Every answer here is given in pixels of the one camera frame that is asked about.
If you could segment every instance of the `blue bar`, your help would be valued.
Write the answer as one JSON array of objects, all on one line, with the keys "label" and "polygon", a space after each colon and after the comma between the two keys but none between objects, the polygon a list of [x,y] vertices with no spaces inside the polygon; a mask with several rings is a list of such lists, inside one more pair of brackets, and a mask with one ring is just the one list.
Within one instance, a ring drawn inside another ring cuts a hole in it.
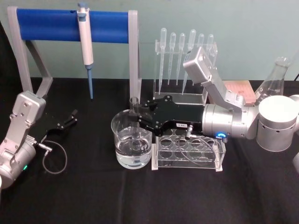
[{"label": "blue bar", "polygon": [[[80,41],[77,11],[17,9],[23,40]],[[128,13],[90,12],[93,42],[128,43]]]}]

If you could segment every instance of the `teal wall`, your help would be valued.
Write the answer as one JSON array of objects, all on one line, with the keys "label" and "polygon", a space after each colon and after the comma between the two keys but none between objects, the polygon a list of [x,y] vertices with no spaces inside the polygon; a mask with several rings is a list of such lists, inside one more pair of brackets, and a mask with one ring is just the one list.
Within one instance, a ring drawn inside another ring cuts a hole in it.
[{"label": "teal wall", "polygon": [[[299,50],[297,0],[89,0],[94,11],[138,10],[142,78],[153,78],[154,41],[160,29],[214,34],[218,71],[223,79],[265,79],[278,56],[293,58]],[[76,9],[74,0],[0,0],[0,21],[10,38],[7,6]],[[38,42],[54,77],[86,77],[78,42]],[[128,46],[93,44],[96,78],[128,78]],[[31,76],[39,76],[29,57]],[[285,79],[299,72],[294,59]]]}]

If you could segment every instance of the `erlenmeyer flask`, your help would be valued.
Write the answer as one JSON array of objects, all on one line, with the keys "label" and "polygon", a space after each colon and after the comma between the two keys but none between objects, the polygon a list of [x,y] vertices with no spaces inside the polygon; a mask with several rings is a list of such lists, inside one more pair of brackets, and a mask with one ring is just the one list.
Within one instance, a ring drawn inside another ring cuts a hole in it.
[{"label": "erlenmeyer flask", "polygon": [[255,91],[255,106],[269,96],[283,95],[285,74],[291,62],[286,57],[278,57],[271,74],[263,81],[263,83]]}]

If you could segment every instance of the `black tablecloth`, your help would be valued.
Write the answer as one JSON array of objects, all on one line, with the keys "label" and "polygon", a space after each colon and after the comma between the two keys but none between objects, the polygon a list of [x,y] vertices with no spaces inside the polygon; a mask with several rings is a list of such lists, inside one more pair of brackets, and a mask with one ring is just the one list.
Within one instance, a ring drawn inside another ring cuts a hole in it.
[{"label": "black tablecloth", "polygon": [[[116,160],[110,122],[127,108],[128,80],[93,83],[91,102],[86,79],[54,79],[44,116],[30,134],[44,133],[48,123],[78,109],[78,124],[61,139],[67,169],[61,175],[45,173],[44,151],[37,149],[28,169],[2,191],[1,224],[299,223],[299,175],[292,166],[297,135],[280,153],[261,149],[255,140],[230,139],[222,172],[151,171],[150,164],[127,170]],[[0,140],[19,92],[19,82],[0,82]],[[299,94],[299,84],[285,82],[285,95],[292,94]],[[142,99],[151,97],[152,81],[143,80]],[[63,164],[61,154],[50,156],[57,166]]]}]

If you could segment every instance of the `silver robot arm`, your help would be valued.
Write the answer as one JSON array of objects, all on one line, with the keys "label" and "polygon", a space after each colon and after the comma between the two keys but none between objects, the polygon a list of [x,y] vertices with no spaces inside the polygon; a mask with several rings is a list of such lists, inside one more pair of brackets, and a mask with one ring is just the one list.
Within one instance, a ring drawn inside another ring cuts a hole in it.
[{"label": "silver robot arm", "polygon": [[2,188],[9,187],[35,156],[36,141],[28,135],[29,129],[42,116],[46,101],[26,91],[17,96],[11,122],[0,145],[0,176]]},{"label": "silver robot arm", "polygon": [[[259,106],[244,106],[244,98],[227,90],[202,47],[193,48],[184,60],[192,81],[206,88],[216,105],[206,105],[202,117],[204,135],[254,139],[269,151],[286,150],[299,129],[299,96],[271,96]],[[299,155],[296,157],[299,167]]]}]

